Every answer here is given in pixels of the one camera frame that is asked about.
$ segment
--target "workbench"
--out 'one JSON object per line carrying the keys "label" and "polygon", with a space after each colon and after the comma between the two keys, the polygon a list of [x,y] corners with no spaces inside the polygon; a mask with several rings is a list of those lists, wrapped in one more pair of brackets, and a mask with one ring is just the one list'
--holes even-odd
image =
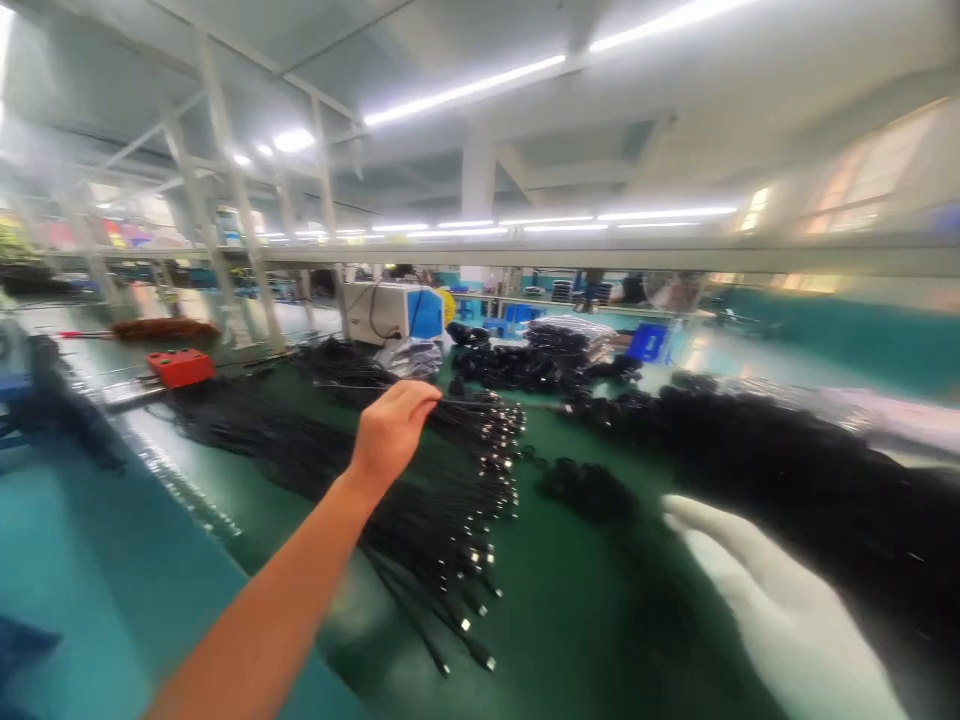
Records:
{"label": "workbench", "polygon": [[[199,305],[182,300],[181,306],[199,313],[205,301],[194,301]],[[300,308],[281,312],[288,313],[281,318],[285,331],[297,332],[297,322],[305,323]],[[23,324],[51,333],[106,326],[103,312],[90,305],[36,307],[18,316]],[[63,348],[66,360],[88,382],[102,385],[132,377],[147,352],[162,349],[105,340],[64,341]],[[223,350],[212,354],[219,362],[236,357]],[[448,357],[441,387],[450,377]],[[292,368],[279,367],[268,382],[291,408],[309,405],[339,418],[353,413],[355,422],[355,412],[330,405],[332,398],[310,388]],[[545,407],[556,398],[505,396],[535,403],[527,408],[521,444],[534,446],[548,460],[567,456],[605,465],[659,516],[658,498],[672,479],[668,461],[639,456],[585,431]],[[119,420],[202,491],[204,501],[231,525],[211,523],[208,529],[246,572],[256,572],[307,516],[310,504],[270,484],[251,460],[182,438],[163,410],[161,405],[134,409]],[[479,668],[449,633],[435,629],[431,634],[452,670],[449,678],[441,678],[366,560],[354,553],[318,647],[375,714],[410,720],[783,717],[750,667],[726,607],[675,540],[663,551],[690,583],[697,627],[695,637],[687,638],[689,655],[665,661],[669,702],[664,706],[656,699],[649,691],[649,668],[632,666],[621,652],[631,623],[612,549],[595,528],[538,496],[539,474],[531,464],[519,463],[519,518],[499,521],[492,532],[504,597],[488,603],[490,613],[475,624],[475,634],[497,660],[493,674]],[[322,708],[317,716],[323,716]]]}

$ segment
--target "fingers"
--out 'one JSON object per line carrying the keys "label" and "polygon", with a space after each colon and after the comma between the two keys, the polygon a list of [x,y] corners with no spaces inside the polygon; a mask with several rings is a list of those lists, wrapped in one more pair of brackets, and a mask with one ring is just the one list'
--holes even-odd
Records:
{"label": "fingers", "polygon": [[685,530],[680,537],[740,625],[773,609],[750,573],[716,540],[698,530]]}
{"label": "fingers", "polygon": [[420,407],[413,411],[413,414],[410,416],[410,422],[423,427],[423,424],[427,422],[427,415],[432,413],[436,406],[437,403],[433,401],[424,401]]}
{"label": "fingers", "polygon": [[736,558],[764,593],[782,605],[809,605],[833,591],[764,535],[756,525],[722,510],[679,495],[663,498],[671,527],[699,530]]}
{"label": "fingers", "polygon": [[424,403],[430,403],[430,410],[432,410],[441,398],[440,391],[433,387],[433,385],[428,385],[425,382],[401,380],[394,385],[394,387],[398,386],[402,386],[401,391],[391,398],[389,402],[396,412],[399,412],[403,417],[409,419],[413,418],[414,412]]}

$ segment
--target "white machine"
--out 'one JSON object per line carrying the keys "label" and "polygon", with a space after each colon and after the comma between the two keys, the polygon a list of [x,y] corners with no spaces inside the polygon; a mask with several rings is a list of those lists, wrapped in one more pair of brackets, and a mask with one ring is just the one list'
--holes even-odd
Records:
{"label": "white machine", "polygon": [[351,339],[371,345],[408,337],[433,340],[443,334],[443,298],[432,288],[403,283],[345,283]]}

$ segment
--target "red box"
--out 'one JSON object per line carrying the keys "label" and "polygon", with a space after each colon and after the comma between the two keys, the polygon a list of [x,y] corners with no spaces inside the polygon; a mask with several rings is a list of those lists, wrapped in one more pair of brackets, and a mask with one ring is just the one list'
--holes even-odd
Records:
{"label": "red box", "polygon": [[147,365],[171,389],[209,380],[215,374],[210,356],[193,348],[150,353]]}

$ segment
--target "gloved hand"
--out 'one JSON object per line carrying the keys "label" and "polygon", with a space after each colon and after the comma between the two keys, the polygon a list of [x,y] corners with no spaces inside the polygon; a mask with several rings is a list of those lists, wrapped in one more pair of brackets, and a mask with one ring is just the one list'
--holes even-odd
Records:
{"label": "gloved hand", "polygon": [[677,495],[664,520],[733,611],[758,675],[793,720],[905,720],[836,592],[753,523]]}

